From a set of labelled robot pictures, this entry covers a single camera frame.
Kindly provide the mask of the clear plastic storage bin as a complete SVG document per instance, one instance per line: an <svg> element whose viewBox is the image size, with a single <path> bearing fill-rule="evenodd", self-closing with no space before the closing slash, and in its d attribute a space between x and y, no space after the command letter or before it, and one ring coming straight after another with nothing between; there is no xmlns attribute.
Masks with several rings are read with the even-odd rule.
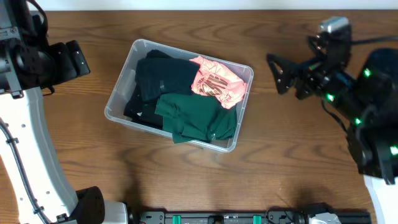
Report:
<svg viewBox="0 0 398 224"><path fill-rule="evenodd" d="M119 78L104 109L104 115L108 120L119 123L129 129L136 129L138 131L152 133L170 139L172 137L171 133L168 133L161 129L153 128L146 124L136 123L131 118L128 118L124 115L124 108L136 88L135 76L137 62L140 59L145 58L147 53L151 50L159 50L173 58L180 58L184 60L192 59L199 56L199 54L196 52L190 52L184 49L164 45L158 42L153 42L146 39L135 40L131 45L129 54L121 70ZM252 81L254 79L254 71L248 65L230 62L207 55L203 55L202 57L208 60L222 63L224 66L228 67L233 73L235 73L239 78L241 78L245 83L247 83L244 99L236 105L237 128L234 137L224 141L214 140L211 142L203 142L194 140L189 142L189 144L191 145L195 145L206 150L214 151L217 153L229 153L235 149L238 141L239 131L242 126L244 112L249 98L249 92L251 89Z"/></svg>

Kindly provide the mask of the pink printed t-shirt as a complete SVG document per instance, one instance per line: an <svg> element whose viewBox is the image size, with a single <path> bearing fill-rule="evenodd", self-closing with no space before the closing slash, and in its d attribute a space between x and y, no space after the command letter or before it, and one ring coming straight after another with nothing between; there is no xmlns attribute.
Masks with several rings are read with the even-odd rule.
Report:
<svg viewBox="0 0 398 224"><path fill-rule="evenodd" d="M248 84L222 63L202 56L190 59L199 64L192 92L202 96L214 96L226 109L231 109L244 99Z"/></svg>

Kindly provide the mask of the dark navy garment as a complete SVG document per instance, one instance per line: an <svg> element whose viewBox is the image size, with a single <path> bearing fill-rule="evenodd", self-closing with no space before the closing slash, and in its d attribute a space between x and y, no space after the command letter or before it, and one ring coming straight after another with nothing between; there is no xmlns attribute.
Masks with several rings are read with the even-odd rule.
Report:
<svg viewBox="0 0 398 224"><path fill-rule="evenodd" d="M144 58L138 61L136 83L143 101L153 101L166 93L191 95L191 85L199 64L177 58Z"/></svg>

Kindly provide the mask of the black garment with tag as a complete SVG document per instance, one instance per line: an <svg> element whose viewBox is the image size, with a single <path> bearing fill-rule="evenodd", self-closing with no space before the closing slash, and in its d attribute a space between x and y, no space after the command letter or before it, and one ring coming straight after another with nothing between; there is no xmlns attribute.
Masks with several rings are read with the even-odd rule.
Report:
<svg viewBox="0 0 398 224"><path fill-rule="evenodd" d="M131 118L135 123L162 128L163 117L155 114L156 105L157 100L146 102L142 99L141 89L137 85L124 108L124 116Z"/></svg>

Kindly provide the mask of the green garment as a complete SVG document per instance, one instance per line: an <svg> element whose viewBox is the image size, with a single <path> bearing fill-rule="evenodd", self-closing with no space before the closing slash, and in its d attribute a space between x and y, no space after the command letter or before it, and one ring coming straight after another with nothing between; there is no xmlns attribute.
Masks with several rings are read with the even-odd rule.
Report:
<svg viewBox="0 0 398 224"><path fill-rule="evenodd" d="M163 130L172 134L175 144L188 141L211 142L234 136L237 115L234 108L226 109L212 96L162 95L155 114L163 117Z"/></svg>

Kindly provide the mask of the large black garment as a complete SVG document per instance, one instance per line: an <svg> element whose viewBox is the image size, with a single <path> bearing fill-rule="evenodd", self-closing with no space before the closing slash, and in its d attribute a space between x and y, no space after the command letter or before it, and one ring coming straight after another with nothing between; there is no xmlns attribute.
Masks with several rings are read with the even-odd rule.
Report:
<svg viewBox="0 0 398 224"><path fill-rule="evenodd" d="M171 58L171 56L163 53L162 51L154 49L147 53L146 58Z"/></svg>

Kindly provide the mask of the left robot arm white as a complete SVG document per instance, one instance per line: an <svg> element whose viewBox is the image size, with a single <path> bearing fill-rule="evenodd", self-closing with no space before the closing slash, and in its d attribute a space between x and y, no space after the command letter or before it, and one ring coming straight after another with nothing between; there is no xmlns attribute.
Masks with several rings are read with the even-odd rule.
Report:
<svg viewBox="0 0 398 224"><path fill-rule="evenodd" d="M35 1L1 1L1 159L20 223L127 223L125 204L96 186L75 190L57 158L44 113L44 89L90 72L74 40L49 44Z"/></svg>

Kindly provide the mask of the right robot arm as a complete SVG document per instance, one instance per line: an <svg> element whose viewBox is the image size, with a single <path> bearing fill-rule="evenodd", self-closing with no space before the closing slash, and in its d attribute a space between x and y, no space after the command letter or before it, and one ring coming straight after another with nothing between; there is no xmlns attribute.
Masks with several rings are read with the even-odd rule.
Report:
<svg viewBox="0 0 398 224"><path fill-rule="evenodd" d="M356 44L350 25L307 40L315 56L305 62L267 54L277 91L295 87L298 99L316 95L339 112L331 117L346 134L378 223L397 223L397 49L372 51L353 78L345 71Z"/></svg>

